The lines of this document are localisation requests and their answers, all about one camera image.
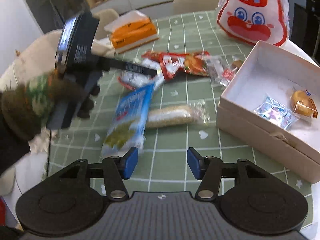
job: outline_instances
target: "white paper box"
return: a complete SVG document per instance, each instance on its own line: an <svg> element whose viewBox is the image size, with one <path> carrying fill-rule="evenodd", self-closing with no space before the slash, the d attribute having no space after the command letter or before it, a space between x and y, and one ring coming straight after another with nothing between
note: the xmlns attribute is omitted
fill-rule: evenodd
<svg viewBox="0 0 320 240"><path fill-rule="evenodd" d="M290 107L289 91L300 87L320 110L320 68L259 41L221 95L216 125L315 183L320 181L320 116L284 130L253 113L267 95Z"/></svg>

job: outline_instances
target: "red and white bag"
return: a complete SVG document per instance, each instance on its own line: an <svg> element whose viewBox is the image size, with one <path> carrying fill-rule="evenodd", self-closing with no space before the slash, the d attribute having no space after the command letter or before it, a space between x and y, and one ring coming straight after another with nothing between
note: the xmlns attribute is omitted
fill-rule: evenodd
<svg viewBox="0 0 320 240"><path fill-rule="evenodd" d="M218 25L231 37L281 46L289 38L288 0L219 0Z"/></svg>

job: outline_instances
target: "green checkered tablecloth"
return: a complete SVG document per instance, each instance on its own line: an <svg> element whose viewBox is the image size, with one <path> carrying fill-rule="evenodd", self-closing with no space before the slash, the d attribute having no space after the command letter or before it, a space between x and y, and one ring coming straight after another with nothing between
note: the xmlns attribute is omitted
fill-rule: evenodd
<svg viewBox="0 0 320 240"><path fill-rule="evenodd" d="M140 60L147 49L169 52L207 50L221 55L225 63L232 55L242 60L252 46L237 43L216 25L216 12L197 12L157 19L160 39L120 55L124 60ZM89 120L72 122L69 130L62 130L54 139L49 159L49 175L77 159L89 163L101 161L101 146L121 97L129 91L117 82L118 71L104 73L99 81L100 95ZM124 181L128 191L191 191L195 180L186 161L186 149L194 147L202 156L216 156L224 162L235 163L238 158L248 159L285 183L300 191L308 200L309 214L304 226L312 223L313 205L310 183L304 181L283 165L276 163L258 150L215 127L216 107L222 93L221 86L211 87L210 79L181 74L154 93L151 109L173 104L186 104L206 99L210 112L209 126L181 125L145 131L144 153L132 178ZM201 139L199 132L208 134ZM91 186L103 194L103 179L93 179ZM233 179L222 179L220 194L234 186Z"/></svg>

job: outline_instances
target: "candy wrapper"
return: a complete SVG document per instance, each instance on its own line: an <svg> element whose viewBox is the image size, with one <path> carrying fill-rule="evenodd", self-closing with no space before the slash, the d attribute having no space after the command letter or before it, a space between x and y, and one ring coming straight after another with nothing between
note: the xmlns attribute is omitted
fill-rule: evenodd
<svg viewBox="0 0 320 240"><path fill-rule="evenodd" d="M225 66L222 63L222 58L220 56L203 57L212 82L223 85L224 87L227 87L230 84L243 63L235 56L232 56L232 59L233 62L229 66Z"/></svg>
<svg viewBox="0 0 320 240"><path fill-rule="evenodd" d="M318 111L308 90L295 90L290 98L292 111L306 117L318 117Z"/></svg>
<svg viewBox="0 0 320 240"><path fill-rule="evenodd" d="M147 51L141 57L158 61L161 65L162 73L166 80L174 78L177 71L184 71L191 75L208 76L203 56L207 56L207 51L193 53L167 53L157 51Z"/></svg>
<svg viewBox="0 0 320 240"><path fill-rule="evenodd" d="M154 84L146 85L122 98L102 146L102 157L122 157L131 147L143 150L143 133Z"/></svg>
<svg viewBox="0 0 320 240"><path fill-rule="evenodd" d="M285 130L299 119L289 108L269 96L253 112Z"/></svg>
<svg viewBox="0 0 320 240"><path fill-rule="evenodd" d="M148 76L141 75L138 73L122 71L120 76L118 76L119 83L130 90L139 89L150 83L155 84L154 90L157 90L159 87L161 87L164 83L164 76L162 74L160 64L158 62L145 58L141 62L141 65L158 70L158 74L155 77L150 78Z"/></svg>
<svg viewBox="0 0 320 240"><path fill-rule="evenodd" d="M205 100L193 104L169 106L152 110L148 114L146 128L159 128L186 123L207 125L210 121Z"/></svg>

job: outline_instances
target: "hand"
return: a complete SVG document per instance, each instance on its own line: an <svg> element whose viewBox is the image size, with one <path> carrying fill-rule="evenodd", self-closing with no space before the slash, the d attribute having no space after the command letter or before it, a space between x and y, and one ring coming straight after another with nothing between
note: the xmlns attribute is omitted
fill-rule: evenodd
<svg viewBox="0 0 320 240"><path fill-rule="evenodd" d="M95 86L91 93L97 95ZM46 73L6 90L2 95L1 110L9 128L21 139L32 140L45 126L53 107L60 101L83 101L78 117L89 118L94 103L78 84L59 79L56 72Z"/></svg>

